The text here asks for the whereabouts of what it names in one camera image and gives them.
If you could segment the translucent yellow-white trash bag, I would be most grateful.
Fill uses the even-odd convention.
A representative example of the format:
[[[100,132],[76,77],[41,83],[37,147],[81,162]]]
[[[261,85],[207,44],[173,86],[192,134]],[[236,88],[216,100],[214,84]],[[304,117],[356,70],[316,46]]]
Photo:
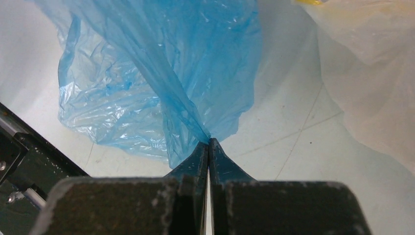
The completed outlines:
[[[321,76],[361,144],[415,170],[415,3],[298,0],[317,25]]]

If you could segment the blue plastic trash bag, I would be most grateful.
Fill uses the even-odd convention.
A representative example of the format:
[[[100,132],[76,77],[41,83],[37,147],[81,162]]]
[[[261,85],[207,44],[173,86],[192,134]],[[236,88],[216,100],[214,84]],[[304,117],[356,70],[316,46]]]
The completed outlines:
[[[168,161],[238,130],[254,103],[254,0],[37,0],[58,30],[59,121]]]

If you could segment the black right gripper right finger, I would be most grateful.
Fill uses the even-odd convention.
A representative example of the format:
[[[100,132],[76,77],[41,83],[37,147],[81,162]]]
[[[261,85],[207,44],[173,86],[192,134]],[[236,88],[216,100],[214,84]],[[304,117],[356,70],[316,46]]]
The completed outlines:
[[[224,152],[208,147],[215,235],[369,235],[350,188],[336,181],[260,181]]]

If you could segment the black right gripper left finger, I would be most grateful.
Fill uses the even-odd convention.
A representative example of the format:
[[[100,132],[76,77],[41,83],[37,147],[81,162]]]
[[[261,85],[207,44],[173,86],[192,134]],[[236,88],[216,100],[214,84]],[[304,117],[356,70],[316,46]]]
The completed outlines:
[[[69,177],[51,190],[32,235],[203,235],[208,145],[163,177]]]

